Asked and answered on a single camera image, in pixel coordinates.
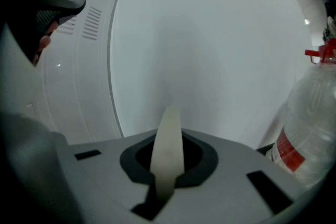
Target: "white wall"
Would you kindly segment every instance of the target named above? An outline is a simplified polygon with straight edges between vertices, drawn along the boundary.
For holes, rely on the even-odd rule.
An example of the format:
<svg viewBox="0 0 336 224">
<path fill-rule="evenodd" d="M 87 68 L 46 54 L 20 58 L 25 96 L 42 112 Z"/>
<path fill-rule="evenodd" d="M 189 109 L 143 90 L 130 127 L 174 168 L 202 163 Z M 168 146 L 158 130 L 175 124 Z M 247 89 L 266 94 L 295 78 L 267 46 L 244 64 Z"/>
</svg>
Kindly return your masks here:
<svg viewBox="0 0 336 224">
<path fill-rule="evenodd" d="M 119 0 L 112 85 L 124 135 L 182 127 L 257 147 L 311 41 L 296 0 Z"/>
</svg>

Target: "red bottle cap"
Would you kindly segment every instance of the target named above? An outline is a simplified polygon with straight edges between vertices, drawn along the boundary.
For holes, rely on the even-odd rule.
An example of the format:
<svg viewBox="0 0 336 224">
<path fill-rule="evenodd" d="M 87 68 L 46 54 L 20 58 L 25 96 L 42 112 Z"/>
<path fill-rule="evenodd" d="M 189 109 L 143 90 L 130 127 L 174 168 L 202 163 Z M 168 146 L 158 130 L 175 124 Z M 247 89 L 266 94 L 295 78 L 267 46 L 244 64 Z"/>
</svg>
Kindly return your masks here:
<svg viewBox="0 0 336 224">
<path fill-rule="evenodd" d="M 319 47 L 319 51 L 305 50 L 304 55 L 310 56 L 310 61 L 313 62 L 312 56 L 320 57 L 321 63 L 333 63 L 336 64 L 336 38 L 329 40 L 328 44 Z"/>
</svg>

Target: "water bottle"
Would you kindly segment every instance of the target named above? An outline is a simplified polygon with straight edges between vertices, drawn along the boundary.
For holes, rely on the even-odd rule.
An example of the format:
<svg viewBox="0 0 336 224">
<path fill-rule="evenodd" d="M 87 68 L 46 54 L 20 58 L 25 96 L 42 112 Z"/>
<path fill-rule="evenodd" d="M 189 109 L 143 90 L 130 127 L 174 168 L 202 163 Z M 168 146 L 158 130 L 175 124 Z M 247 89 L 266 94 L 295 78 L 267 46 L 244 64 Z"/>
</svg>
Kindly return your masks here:
<svg viewBox="0 0 336 224">
<path fill-rule="evenodd" d="M 320 62 L 292 89 L 284 127 L 266 156 L 310 188 L 336 160 L 336 39 L 306 55 Z"/>
</svg>

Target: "black slot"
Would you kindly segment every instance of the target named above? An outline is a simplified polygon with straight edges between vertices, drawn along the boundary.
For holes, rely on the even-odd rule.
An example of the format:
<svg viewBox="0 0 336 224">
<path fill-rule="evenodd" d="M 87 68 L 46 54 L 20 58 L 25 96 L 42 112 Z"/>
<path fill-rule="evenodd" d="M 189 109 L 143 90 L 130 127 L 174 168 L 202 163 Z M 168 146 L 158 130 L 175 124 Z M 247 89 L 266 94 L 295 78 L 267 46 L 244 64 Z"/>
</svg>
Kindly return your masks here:
<svg viewBox="0 0 336 224">
<path fill-rule="evenodd" d="M 247 177 L 274 214 L 280 213 L 292 204 L 292 200 L 262 171 L 252 172 L 247 174 Z"/>
<path fill-rule="evenodd" d="M 77 153 L 77 154 L 75 154 L 75 157 L 78 161 L 80 161 L 81 159 L 94 157 L 94 156 L 99 155 L 99 154 L 101 154 L 100 151 L 93 150 L 93 151 L 86 151 L 86 152 Z"/>
</svg>

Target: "ventilation slot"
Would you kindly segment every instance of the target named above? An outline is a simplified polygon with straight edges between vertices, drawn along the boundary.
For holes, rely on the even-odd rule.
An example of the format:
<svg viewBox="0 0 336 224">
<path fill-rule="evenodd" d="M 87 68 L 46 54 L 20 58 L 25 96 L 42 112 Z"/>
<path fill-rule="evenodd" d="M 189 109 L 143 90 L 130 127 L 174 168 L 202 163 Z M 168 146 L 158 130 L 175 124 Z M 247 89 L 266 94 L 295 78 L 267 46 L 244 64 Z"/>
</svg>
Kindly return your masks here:
<svg viewBox="0 0 336 224">
<path fill-rule="evenodd" d="M 77 16 L 74 16 L 73 18 L 66 21 L 64 24 L 60 25 L 57 28 L 56 32 L 65 34 L 65 35 L 72 35 L 74 33 L 73 30 L 75 29 L 76 20 L 77 20 Z"/>
<path fill-rule="evenodd" d="M 83 38 L 90 40 L 97 40 L 101 14 L 102 14 L 101 10 L 98 10 L 97 8 L 92 6 L 89 7 L 84 22 L 84 29 L 82 33 Z"/>
</svg>

